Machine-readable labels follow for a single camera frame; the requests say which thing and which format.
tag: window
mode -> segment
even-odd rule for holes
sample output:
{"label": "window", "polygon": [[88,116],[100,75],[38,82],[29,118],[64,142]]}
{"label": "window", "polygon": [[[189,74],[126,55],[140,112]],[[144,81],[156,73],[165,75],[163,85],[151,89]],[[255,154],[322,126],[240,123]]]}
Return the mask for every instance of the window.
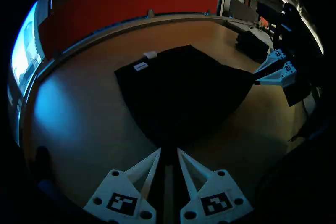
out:
{"label": "window", "polygon": [[36,4],[31,8],[20,29],[12,53],[12,70],[22,94],[24,94],[30,77],[42,60],[35,45],[34,14]]}

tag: black fabric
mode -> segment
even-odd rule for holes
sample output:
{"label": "black fabric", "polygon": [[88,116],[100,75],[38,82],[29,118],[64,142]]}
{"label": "black fabric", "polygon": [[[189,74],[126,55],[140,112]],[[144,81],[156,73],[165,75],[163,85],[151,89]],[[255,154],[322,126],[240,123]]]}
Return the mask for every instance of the black fabric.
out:
{"label": "black fabric", "polygon": [[262,64],[267,58],[269,46],[257,38],[252,32],[247,31],[238,35],[238,50],[245,53],[250,59]]}
{"label": "black fabric", "polygon": [[[134,65],[148,67],[136,71]],[[157,146],[182,145],[220,124],[244,100],[253,74],[221,65],[191,45],[115,71],[136,123]]]}

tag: white tag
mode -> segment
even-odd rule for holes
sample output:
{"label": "white tag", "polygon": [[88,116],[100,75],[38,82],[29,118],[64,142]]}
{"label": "white tag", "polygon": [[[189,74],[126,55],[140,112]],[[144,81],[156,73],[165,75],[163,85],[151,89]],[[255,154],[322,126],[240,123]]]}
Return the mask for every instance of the white tag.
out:
{"label": "white tag", "polygon": [[134,69],[135,69],[136,71],[140,71],[140,70],[142,70],[143,68],[148,67],[148,65],[147,65],[145,62],[141,62],[141,63],[139,63],[139,64],[137,64],[137,65],[135,65],[135,66],[133,66],[133,67],[134,67]]}

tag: red panel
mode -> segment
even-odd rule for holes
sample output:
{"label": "red panel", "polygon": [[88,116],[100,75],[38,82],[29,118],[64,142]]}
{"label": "red panel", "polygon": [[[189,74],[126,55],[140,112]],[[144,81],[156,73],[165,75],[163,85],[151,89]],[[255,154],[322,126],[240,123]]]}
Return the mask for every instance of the red panel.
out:
{"label": "red panel", "polygon": [[63,51],[91,32],[122,20],[154,13],[216,13],[218,0],[69,0],[39,26],[39,37],[47,58]]}

